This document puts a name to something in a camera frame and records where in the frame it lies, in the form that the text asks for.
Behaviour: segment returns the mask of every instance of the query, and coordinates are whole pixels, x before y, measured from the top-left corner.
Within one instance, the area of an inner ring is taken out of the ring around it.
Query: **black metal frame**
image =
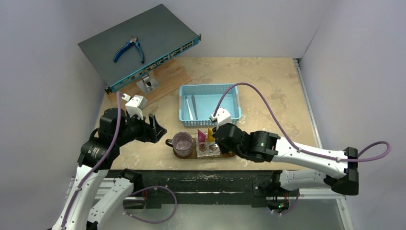
[[[116,178],[121,171],[110,170],[106,178]],[[272,170],[136,171],[142,174],[144,187],[167,186],[175,193],[178,204],[267,207],[266,197],[284,197],[286,193],[271,189],[272,175],[278,172]],[[288,193],[289,196],[296,196],[297,192],[294,190]],[[146,208],[161,208],[162,204],[174,204],[172,195],[165,190],[150,189]]]

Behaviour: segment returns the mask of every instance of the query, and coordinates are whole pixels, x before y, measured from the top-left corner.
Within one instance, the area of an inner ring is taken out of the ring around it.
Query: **blue pliers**
[[[141,63],[144,63],[144,53],[142,52],[141,45],[137,41],[138,37],[131,37],[130,41],[126,42],[125,46],[123,46],[115,55],[113,58],[114,62],[117,62],[118,59],[120,58],[121,54],[123,54],[125,51],[127,51],[129,48],[131,48],[132,45],[135,45],[140,52],[141,55]]]

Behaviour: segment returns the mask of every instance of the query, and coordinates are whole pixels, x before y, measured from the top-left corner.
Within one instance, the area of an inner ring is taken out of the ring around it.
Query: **cup handle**
[[[165,144],[171,148],[173,148],[172,140],[171,139],[166,139]]]

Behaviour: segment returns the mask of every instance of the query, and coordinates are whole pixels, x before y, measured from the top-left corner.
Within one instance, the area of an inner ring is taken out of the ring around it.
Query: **gray wall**
[[[386,158],[359,164],[360,194],[348,197],[359,230],[406,229],[404,9],[404,0],[335,1],[302,60],[323,147],[393,146]]]
[[[86,1],[100,31],[160,3],[202,34],[185,56],[301,58],[332,0]]]
[[[103,83],[77,46],[96,33],[79,0],[0,1],[0,229],[60,214]]]

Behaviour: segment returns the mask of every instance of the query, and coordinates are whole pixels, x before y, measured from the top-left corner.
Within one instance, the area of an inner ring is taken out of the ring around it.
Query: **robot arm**
[[[112,213],[131,193],[143,189],[142,175],[130,169],[124,169],[118,175],[114,185],[93,206],[87,216],[87,230],[102,230]]]
[[[358,151],[348,147],[344,151],[319,149],[295,143],[296,150],[286,138],[277,134],[256,131],[248,134],[231,123],[230,113],[219,108],[211,116],[217,121],[213,129],[216,144],[222,153],[229,151],[237,156],[254,162],[285,162],[304,166],[310,170],[280,171],[274,182],[280,188],[291,191],[301,187],[331,187],[334,192],[344,195],[358,194],[358,165],[341,159],[357,159]],[[334,157],[330,160],[301,152],[309,150],[321,155]]]
[[[77,191],[70,193],[65,207],[52,230],[83,230],[90,223],[88,222],[89,219],[92,221],[91,223],[100,223],[101,219],[109,216],[109,213],[105,212],[103,215],[94,216],[93,214],[93,217],[88,218],[96,192],[111,168],[113,161],[120,155],[120,147],[133,140],[157,143],[166,134],[166,129],[157,123],[154,115],[149,114],[149,124],[145,122],[145,117],[142,116],[141,111],[141,108],[146,103],[144,97],[135,96],[131,98],[125,94],[123,99],[128,101],[125,105],[127,114],[122,110],[121,117],[118,118],[117,109],[119,108],[111,108],[104,111],[104,114],[100,117],[99,128],[92,132],[89,141],[81,147],[78,159],[79,166],[77,167],[77,174],[73,184],[73,188],[76,188]],[[117,119],[120,119],[120,127],[112,150],[100,166],[82,182],[82,179],[92,171],[92,168],[106,154],[107,149],[113,141]],[[122,186],[125,185],[127,189],[122,189],[117,193],[112,191],[114,194],[109,192],[109,195],[101,203],[99,202],[100,204],[96,207],[97,209],[104,210],[114,206],[114,199],[120,199],[121,196],[128,195],[128,191],[132,192],[132,185],[130,185],[132,182],[125,183],[122,180],[119,182],[124,183]]]

